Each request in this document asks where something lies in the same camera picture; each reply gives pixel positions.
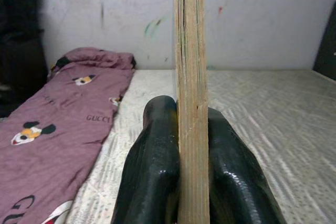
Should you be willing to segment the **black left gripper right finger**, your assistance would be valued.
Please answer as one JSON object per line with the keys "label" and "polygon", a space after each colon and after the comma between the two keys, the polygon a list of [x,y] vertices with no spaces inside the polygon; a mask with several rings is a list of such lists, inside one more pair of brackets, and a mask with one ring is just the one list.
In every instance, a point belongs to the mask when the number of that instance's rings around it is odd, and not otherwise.
{"label": "black left gripper right finger", "polygon": [[208,144],[211,223],[286,223],[256,157],[212,108]]}

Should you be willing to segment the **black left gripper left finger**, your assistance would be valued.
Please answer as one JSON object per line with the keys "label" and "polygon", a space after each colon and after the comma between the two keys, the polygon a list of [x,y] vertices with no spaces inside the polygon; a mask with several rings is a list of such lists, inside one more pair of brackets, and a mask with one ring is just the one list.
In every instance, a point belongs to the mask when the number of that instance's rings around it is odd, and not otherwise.
{"label": "black left gripper left finger", "polygon": [[126,157],[112,223],[176,223],[180,153],[174,99],[160,95],[143,112],[143,129]]}

